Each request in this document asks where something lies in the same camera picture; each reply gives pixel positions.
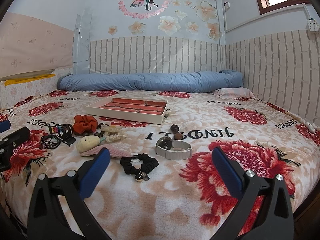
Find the rainbow beaded black hair claw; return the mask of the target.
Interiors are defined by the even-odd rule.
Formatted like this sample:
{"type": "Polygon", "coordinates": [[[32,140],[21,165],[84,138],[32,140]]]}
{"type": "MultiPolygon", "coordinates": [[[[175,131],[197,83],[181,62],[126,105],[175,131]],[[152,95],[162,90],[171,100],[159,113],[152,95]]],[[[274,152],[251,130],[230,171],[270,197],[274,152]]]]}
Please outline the rainbow beaded black hair claw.
{"type": "Polygon", "coordinates": [[[60,141],[68,146],[76,142],[76,138],[73,137],[73,126],[70,124],[49,126],[49,133],[57,135],[60,141]]]}

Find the clear plastic sheet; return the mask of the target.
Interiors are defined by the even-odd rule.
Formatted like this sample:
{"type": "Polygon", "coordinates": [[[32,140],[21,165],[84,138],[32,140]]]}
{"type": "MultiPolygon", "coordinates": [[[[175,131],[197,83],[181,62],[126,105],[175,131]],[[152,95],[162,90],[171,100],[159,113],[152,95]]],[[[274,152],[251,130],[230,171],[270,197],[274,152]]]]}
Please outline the clear plastic sheet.
{"type": "Polygon", "coordinates": [[[90,65],[90,26],[92,14],[77,15],[73,38],[73,74],[88,74],[90,65]]]}

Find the yellow cloth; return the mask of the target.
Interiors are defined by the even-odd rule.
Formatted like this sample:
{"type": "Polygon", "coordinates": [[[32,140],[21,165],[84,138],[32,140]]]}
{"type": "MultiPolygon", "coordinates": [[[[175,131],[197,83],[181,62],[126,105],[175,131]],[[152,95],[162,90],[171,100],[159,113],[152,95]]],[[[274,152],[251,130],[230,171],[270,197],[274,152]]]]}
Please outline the yellow cloth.
{"type": "Polygon", "coordinates": [[[41,80],[41,79],[47,79],[47,78],[51,78],[51,77],[55,77],[55,76],[56,76],[55,74],[44,74],[44,75],[38,75],[35,77],[9,79],[9,80],[4,81],[4,85],[9,86],[9,85],[16,85],[19,83],[28,83],[28,82],[33,82],[33,81],[41,80]]]}

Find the pink padded headboard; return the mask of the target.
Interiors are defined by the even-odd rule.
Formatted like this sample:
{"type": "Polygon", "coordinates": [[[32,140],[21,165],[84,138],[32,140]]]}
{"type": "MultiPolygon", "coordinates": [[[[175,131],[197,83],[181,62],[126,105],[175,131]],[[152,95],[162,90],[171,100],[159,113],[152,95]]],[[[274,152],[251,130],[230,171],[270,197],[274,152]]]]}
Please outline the pink padded headboard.
{"type": "Polygon", "coordinates": [[[1,21],[1,78],[72,66],[73,31],[8,12],[1,21]]]}

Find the rolled blue duvet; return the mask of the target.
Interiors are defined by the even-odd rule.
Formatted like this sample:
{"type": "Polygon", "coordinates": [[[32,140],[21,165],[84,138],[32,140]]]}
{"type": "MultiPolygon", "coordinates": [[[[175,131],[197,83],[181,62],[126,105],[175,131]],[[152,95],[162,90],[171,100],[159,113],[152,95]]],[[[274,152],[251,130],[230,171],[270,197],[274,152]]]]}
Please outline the rolled blue duvet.
{"type": "Polygon", "coordinates": [[[210,93],[238,88],[243,75],[236,70],[194,73],[72,74],[60,78],[57,89],[65,91],[144,90],[154,92],[210,93]]]}

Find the cream scrunchie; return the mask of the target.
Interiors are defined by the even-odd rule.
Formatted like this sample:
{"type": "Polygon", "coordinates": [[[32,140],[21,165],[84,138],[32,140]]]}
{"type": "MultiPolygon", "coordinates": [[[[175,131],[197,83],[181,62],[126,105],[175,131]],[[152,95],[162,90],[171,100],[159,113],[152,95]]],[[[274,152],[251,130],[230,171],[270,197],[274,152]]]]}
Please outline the cream scrunchie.
{"type": "Polygon", "coordinates": [[[124,140],[127,137],[127,133],[117,126],[101,125],[100,129],[107,143],[124,140]]]}

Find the cream plush hair clip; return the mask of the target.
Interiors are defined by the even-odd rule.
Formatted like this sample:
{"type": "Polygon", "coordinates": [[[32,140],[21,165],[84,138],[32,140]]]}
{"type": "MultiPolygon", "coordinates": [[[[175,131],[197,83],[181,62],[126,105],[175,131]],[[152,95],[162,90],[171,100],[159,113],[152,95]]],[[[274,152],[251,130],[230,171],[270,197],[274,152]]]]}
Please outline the cream plush hair clip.
{"type": "Polygon", "coordinates": [[[120,150],[111,144],[103,144],[105,138],[96,135],[82,137],[76,142],[76,149],[83,157],[97,155],[100,150],[106,148],[112,158],[131,157],[131,154],[125,150],[120,150]]]}

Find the floral fleece bed blanket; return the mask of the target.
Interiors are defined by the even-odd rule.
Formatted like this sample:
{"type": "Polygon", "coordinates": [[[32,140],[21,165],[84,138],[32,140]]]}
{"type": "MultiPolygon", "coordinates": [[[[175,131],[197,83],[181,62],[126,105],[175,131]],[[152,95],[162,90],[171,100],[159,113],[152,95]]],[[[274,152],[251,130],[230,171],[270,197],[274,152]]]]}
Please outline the floral fleece bed blanket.
{"type": "Polygon", "coordinates": [[[98,123],[127,133],[114,147],[132,155],[146,153],[159,162],[150,179],[139,183],[112,159],[86,199],[112,239],[209,239],[236,204],[211,159],[217,146],[258,176],[281,174],[294,210],[319,181],[319,126],[269,102],[213,93],[56,90],[1,110],[1,119],[11,122],[12,131],[30,129],[30,139],[14,150],[11,169],[1,173],[1,201],[22,225],[27,224],[38,175],[63,176],[86,160],[74,145],[42,148],[41,137],[49,126],[74,124],[76,115],[86,114],[86,106],[112,96],[168,102],[160,125],[97,117],[98,123]],[[189,143],[192,157],[168,160],[157,155],[161,137],[189,143]]]}

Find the white wall power socket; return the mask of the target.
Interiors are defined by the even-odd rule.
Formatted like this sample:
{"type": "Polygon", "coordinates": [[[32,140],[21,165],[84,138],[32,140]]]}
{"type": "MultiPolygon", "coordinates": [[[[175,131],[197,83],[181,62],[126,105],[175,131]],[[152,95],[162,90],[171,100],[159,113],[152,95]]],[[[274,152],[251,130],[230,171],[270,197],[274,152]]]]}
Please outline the white wall power socket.
{"type": "Polygon", "coordinates": [[[313,19],[313,18],[308,19],[308,30],[311,33],[318,33],[319,32],[319,24],[315,19],[313,19]]]}

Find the heart couple wall sticker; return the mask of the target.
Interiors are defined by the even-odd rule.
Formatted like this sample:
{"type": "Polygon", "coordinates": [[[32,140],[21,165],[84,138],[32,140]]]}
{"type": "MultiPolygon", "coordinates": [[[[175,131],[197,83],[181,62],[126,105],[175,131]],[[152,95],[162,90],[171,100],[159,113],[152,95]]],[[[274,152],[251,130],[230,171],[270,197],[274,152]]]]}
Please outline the heart couple wall sticker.
{"type": "Polygon", "coordinates": [[[118,0],[118,9],[124,16],[148,19],[168,9],[171,0],[118,0]]]}

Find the white tray brick-pattern liner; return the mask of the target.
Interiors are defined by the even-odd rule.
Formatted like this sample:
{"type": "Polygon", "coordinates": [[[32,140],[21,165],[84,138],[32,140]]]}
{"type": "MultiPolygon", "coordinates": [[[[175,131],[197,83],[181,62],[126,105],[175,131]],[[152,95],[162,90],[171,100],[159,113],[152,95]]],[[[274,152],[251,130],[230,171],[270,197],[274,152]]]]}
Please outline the white tray brick-pattern liner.
{"type": "Polygon", "coordinates": [[[166,100],[112,96],[86,106],[88,115],[160,125],[168,107],[166,100]]]}

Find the pink pillow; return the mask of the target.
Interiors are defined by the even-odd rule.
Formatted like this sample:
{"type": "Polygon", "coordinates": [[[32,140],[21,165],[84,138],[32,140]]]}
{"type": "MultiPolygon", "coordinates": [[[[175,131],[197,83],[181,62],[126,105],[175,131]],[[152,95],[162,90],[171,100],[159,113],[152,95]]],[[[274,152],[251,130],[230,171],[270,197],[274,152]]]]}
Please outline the pink pillow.
{"type": "Polygon", "coordinates": [[[230,98],[230,99],[239,99],[239,98],[247,98],[253,99],[255,98],[254,94],[248,88],[220,88],[213,91],[213,94],[219,96],[221,98],[230,98]]]}

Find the watch with beige strap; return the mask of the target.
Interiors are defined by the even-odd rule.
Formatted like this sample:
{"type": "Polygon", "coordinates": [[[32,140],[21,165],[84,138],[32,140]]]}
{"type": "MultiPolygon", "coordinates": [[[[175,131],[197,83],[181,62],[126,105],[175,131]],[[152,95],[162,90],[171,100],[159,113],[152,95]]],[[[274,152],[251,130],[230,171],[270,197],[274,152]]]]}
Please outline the watch with beige strap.
{"type": "Polygon", "coordinates": [[[187,142],[161,137],[158,139],[155,152],[168,160],[186,160],[192,157],[193,149],[187,142]]]}

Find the black scrunchie with bell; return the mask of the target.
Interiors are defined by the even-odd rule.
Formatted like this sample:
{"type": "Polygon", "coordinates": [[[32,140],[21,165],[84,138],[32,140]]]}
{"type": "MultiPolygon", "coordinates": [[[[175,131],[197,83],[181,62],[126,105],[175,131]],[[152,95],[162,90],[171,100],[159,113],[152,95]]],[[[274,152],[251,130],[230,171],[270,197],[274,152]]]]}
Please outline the black scrunchie with bell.
{"type": "Polygon", "coordinates": [[[156,158],[142,153],[132,157],[122,157],[120,164],[127,175],[134,176],[137,182],[148,181],[149,174],[159,166],[156,158]]]}

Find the rust orange scrunchie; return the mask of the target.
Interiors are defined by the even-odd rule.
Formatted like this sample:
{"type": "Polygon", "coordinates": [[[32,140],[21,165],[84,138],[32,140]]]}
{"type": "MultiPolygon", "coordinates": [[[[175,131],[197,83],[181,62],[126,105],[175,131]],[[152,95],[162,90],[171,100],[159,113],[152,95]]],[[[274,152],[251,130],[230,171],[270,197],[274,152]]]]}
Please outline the rust orange scrunchie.
{"type": "Polygon", "coordinates": [[[73,131],[76,135],[94,133],[98,128],[97,120],[88,115],[76,115],[74,117],[73,131]]]}

